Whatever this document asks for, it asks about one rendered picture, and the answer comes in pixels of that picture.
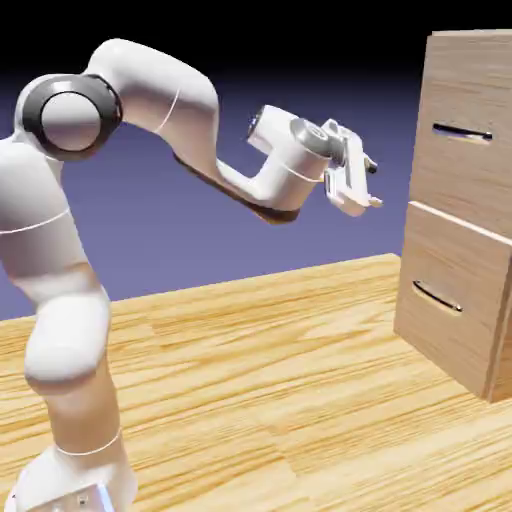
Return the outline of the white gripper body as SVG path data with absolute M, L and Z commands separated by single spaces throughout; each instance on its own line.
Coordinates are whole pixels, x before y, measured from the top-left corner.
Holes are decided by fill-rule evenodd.
M 329 138 L 330 162 L 324 172 L 324 189 L 333 206 L 351 217 L 369 207 L 365 153 L 362 139 L 334 119 L 322 128 Z

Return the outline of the short light wood drawer front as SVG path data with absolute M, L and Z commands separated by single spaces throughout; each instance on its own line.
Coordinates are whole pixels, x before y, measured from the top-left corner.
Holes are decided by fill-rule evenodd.
M 415 279 L 456 299 L 463 313 L 418 295 Z M 512 240 L 410 202 L 394 329 L 479 398 L 512 399 Z

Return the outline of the light wood cabinet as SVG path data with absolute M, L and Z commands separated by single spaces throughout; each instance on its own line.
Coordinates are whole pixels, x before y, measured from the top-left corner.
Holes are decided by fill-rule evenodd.
M 512 29 L 428 38 L 394 326 L 479 398 L 512 398 Z

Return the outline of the tall light wood drawer front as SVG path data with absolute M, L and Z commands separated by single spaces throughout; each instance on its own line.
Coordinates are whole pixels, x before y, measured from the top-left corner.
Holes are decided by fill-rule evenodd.
M 451 139 L 434 123 L 493 140 Z M 429 36 L 410 197 L 512 239 L 512 29 Z

